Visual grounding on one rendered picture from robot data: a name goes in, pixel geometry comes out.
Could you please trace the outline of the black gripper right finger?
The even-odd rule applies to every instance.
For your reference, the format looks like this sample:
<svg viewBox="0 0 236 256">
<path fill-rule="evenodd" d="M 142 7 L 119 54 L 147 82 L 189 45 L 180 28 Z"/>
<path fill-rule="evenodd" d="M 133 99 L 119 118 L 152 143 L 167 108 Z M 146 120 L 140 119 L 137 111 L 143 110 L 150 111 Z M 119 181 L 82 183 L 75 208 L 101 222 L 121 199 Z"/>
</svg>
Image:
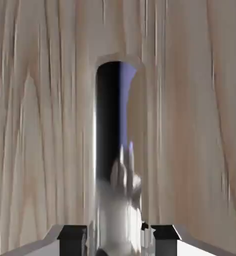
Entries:
<svg viewBox="0 0 236 256">
<path fill-rule="evenodd" d="M 236 256 L 192 237 L 179 225 L 141 224 L 141 256 Z"/>
</svg>

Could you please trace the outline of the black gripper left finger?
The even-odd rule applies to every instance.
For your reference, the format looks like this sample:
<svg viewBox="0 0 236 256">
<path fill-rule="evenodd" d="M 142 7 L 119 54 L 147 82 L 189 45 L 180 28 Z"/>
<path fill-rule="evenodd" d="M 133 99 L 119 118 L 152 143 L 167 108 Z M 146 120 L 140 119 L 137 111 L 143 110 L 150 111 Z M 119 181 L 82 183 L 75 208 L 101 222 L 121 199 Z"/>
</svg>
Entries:
<svg viewBox="0 0 236 256">
<path fill-rule="evenodd" d="M 87 256 L 86 225 L 53 225 L 46 236 L 0 256 Z"/>
</svg>

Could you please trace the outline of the light wood drawer front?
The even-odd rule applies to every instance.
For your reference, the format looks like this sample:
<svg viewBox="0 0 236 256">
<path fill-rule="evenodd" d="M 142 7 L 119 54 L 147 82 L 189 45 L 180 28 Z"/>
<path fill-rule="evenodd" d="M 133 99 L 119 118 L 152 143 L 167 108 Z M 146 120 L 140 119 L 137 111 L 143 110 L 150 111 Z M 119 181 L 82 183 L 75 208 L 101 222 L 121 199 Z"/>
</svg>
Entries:
<svg viewBox="0 0 236 256">
<path fill-rule="evenodd" d="M 109 61 L 137 68 L 142 217 L 236 254 L 236 0 L 0 0 L 0 254 L 90 223 Z"/>
</svg>

